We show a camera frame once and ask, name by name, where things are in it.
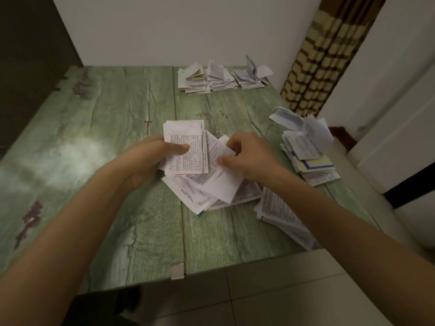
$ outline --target baseboard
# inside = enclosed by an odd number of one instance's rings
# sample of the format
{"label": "baseboard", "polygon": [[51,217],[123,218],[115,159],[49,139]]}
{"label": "baseboard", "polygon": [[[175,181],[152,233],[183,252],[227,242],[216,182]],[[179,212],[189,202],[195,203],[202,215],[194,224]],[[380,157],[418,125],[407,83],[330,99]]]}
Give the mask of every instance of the baseboard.
{"label": "baseboard", "polygon": [[331,134],[340,141],[349,152],[356,145],[357,141],[347,132],[344,127],[329,127]]}

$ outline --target hand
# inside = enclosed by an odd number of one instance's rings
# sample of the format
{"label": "hand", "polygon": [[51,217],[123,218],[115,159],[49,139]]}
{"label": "hand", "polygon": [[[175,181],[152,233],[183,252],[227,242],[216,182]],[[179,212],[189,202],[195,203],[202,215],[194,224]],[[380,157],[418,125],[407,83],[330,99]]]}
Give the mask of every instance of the hand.
{"label": "hand", "polygon": [[112,161],[117,169],[126,174],[123,190],[128,193],[138,189],[158,169],[160,161],[168,154],[184,154],[188,144],[173,144],[163,141],[163,136],[149,136],[133,145]]}
{"label": "hand", "polygon": [[231,136],[227,147],[236,152],[236,156],[221,156],[219,165],[240,173],[248,180],[265,184],[271,172],[282,168],[270,151],[266,140],[253,132],[237,132]]}

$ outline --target brown curtain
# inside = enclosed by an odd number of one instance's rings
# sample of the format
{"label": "brown curtain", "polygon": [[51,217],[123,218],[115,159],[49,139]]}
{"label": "brown curtain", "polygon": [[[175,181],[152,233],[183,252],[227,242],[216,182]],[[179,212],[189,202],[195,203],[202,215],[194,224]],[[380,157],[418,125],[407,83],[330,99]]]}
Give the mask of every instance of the brown curtain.
{"label": "brown curtain", "polygon": [[291,110],[317,115],[385,0],[322,0],[281,91]]}

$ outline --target green wooden table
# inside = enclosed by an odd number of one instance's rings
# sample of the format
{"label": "green wooden table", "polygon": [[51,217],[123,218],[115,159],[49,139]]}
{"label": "green wooden table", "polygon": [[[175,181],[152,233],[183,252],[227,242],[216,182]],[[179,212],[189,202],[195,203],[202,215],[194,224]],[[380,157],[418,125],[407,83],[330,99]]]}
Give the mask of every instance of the green wooden table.
{"label": "green wooden table", "polygon": [[[216,135],[254,131],[281,162],[283,127],[268,119],[284,101],[271,86],[187,96],[177,70],[161,67],[72,67],[0,163],[0,271],[17,258],[93,172],[166,120],[205,120]],[[375,225],[343,181],[318,187]],[[80,293],[170,278],[292,254],[302,247],[255,218],[256,202],[197,218],[156,180],[123,204],[84,279]],[[30,214],[40,221],[25,225]]]}

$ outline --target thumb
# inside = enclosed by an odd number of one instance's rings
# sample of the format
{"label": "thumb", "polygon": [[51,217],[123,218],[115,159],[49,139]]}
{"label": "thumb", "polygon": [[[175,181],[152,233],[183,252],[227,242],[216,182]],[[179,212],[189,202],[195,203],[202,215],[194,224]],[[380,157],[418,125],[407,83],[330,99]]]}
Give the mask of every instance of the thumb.
{"label": "thumb", "polygon": [[220,156],[217,160],[217,164],[227,167],[229,169],[234,169],[237,162],[236,156]]}
{"label": "thumb", "polygon": [[189,151],[189,144],[174,144],[165,142],[166,154],[184,154]]}

